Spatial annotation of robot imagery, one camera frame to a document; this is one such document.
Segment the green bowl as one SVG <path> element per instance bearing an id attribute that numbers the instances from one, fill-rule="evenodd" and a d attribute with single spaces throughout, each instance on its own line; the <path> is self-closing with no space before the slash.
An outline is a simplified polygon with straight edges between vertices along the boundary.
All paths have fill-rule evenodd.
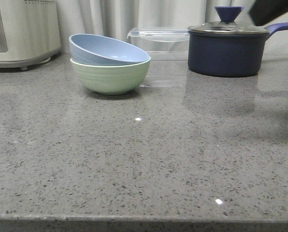
<path id="1" fill-rule="evenodd" d="M 146 61 L 121 66 L 94 66 L 70 59 L 72 68 L 82 85 L 105 95 L 119 95 L 139 86 L 145 79 L 151 58 Z"/>

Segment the blue bowl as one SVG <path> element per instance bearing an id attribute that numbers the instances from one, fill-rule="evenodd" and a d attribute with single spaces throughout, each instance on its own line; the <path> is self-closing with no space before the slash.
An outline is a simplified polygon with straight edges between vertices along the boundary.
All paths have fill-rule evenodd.
<path id="1" fill-rule="evenodd" d="M 72 59 L 81 64 L 121 66 L 145 62 L 147 52 L 130 43 L 95 34 L 73 34 L 69 37 Z"/>

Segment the clear plastic food container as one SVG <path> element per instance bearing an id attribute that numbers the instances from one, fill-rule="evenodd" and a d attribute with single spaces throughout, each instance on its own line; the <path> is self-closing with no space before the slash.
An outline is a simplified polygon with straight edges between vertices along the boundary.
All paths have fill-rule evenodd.
<path id="1" fill-rule="evenodd" d="M 152 60 L 188 60 L 189 33 L 175 27 L 133 28 L 127 38 Z"/>

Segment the dark blue saucepan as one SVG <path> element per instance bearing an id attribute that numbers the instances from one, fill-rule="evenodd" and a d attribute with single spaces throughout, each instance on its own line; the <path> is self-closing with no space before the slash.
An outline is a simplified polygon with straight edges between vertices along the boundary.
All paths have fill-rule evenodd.
<path id="1" fill-rule="evenodd" d="M 281 30 L 288 30 L 288 22 L 272 24 L 263 31 L 248 34 L 190 28 L 188 67 L 211 76 L 253 76 L 260 69 L 266 41 Z"/>

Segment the white curtain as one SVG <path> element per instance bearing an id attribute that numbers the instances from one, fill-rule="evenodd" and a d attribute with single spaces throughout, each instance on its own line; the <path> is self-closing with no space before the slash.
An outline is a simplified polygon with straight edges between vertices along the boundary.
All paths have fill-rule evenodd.
<path id="1" fill-rule="evenodd" d="M 251 22 L 252 0 L 58 0 L 56 2 L 61 48 L 69 52 L 72 34 L 88 33 L 127 40 L 132 28 L 153 29 L 216 21 L 216 6 L 243 6 L 237 20 Z"/>

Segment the glass lid with blue knob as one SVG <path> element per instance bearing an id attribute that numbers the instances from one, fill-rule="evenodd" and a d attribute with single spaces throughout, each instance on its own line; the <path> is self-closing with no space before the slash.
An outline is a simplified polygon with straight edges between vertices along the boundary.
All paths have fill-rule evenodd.
<path id="1" fill-rule="evenodd" d="M 267 29 L 247 22 L 235 21 L 244 10 L 243 6 L 216 6 L 219 21 L 211 21 L 200 26 L 189 26 L 188 31 L 211 35 L 256 35 L 269 33 Z"/>

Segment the white toaster appliance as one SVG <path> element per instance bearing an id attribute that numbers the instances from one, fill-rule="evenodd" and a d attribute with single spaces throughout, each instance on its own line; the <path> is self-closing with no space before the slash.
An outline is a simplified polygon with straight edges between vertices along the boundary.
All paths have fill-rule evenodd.
<path id="1" fill-rule="evenodd" d="M 0 68 L 26 70 L 60 50 L 56 1 L 0 0 Z"/>

